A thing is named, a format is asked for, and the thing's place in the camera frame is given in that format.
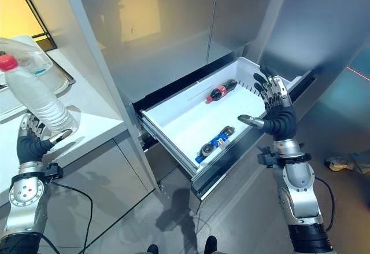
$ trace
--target open drawer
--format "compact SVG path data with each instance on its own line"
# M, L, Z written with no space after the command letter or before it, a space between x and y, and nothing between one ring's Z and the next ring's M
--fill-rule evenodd
M248 114L263 117L264 102L254 88L253 74L259 65L246 58L216 70L177 94L141 111L145 129L171 153L188 173L193 193L203 200L220 183L262 135L261 131L241 123L237 117ZM236 88L218 101L206 104L210 92L229 79L238 82ZM288 90L302 79L289 82ZM201 147L226 127L235 132L201 163L195 158Z

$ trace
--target black shoe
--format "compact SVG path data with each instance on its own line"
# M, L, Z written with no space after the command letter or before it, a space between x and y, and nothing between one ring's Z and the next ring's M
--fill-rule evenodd
M211 254L217 251L217 238L210 235L206 241L206 247L204 249L204 254Z
M156 246L155 244L152 244L151 246L148 247L148 250L146 252L149 252L152 254L158 254L159 253L158 246Z

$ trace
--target shoe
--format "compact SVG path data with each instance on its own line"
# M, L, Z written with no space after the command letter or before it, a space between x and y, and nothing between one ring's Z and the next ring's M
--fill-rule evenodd
M152 244L151 246L148 247L148 250L146 252L149 252L151 254L158 254L159 253L158 246Z
M325 160L325 166L332 171L340 171L342 169L353 170L354 165L345 157L330 157Z
M206 241L206 247L204 249L204 254L211 254L217 251L217 238L210 235Z

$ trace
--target red label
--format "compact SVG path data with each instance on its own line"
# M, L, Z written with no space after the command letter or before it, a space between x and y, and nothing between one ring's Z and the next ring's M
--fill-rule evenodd
M226 95L227 90L226 90L226 87L225 86L220 85L217 89L219 89L221 91L222 97Z

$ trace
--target window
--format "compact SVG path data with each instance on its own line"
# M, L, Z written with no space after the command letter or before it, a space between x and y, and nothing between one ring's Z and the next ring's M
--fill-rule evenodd
M30 0L0 0L0 36L30 35L43 50L56 45Z

